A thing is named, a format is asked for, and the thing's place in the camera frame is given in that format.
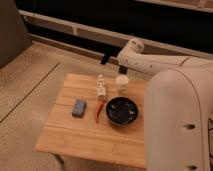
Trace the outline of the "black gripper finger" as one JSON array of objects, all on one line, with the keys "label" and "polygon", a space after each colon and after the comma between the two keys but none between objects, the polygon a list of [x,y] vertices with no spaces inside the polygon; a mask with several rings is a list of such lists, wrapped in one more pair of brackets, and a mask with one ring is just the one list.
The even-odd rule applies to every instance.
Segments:
[{"label": "black gripper finger", "polygon": [[119,74],[127,74],[127,67],[125,66],[119,66]]},{"label": "black gripper finger", "polygon": [[106,53],[104,54],[100,64],[105,65],[109,61],[111,54],[112,54],[111,50],[106,51]]}]

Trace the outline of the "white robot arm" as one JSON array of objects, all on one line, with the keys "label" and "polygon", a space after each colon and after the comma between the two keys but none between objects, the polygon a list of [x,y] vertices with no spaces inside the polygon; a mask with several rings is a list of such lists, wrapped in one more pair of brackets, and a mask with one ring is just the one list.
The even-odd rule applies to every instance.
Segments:
[{"label": "white robot arm", "polygon": [[147,171],[213,171],[213,59],[146,54],[132,38],[117,61],[152,76],[143,98]]}]

